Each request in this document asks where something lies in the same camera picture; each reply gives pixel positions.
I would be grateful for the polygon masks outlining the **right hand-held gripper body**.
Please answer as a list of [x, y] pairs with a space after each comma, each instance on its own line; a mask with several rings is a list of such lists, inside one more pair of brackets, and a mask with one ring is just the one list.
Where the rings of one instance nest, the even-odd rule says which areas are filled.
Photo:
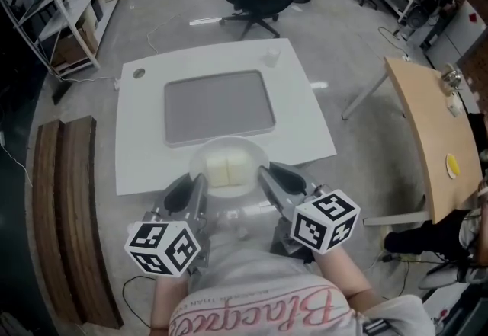
[[271, 253], [304, 263], [350, 239], [361, 208], [342, 190], [305, 197], [297, 205], [288, 202], [275, 228]]

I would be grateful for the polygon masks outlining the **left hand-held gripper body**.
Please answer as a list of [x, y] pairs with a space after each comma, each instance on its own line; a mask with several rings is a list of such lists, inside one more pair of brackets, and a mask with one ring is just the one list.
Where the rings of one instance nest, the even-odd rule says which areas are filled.
[[205, 232], [207, 217], [193, 219], [188, 207], [171, 215], [164, 207], [165, 192], [140, 221], [127, 227], [124, 245], [130, 259], [146, 274], [182, 276], [207, 267], [210, 239]]

